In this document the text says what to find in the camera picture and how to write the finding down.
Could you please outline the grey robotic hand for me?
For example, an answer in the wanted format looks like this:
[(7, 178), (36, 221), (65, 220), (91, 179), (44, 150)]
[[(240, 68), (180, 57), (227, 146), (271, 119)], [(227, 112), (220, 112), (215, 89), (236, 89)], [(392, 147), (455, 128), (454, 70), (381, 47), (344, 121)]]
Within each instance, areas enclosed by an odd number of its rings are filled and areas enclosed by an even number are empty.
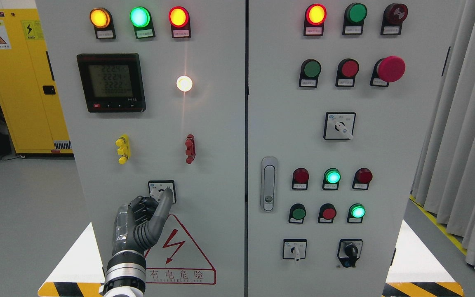
[(112, 255), (122, 250), (143, 253), (157, 244), (173, 204), (170, 188), (160, 192), (159, 201), (138, 196), (121, 205), (115, 219)]

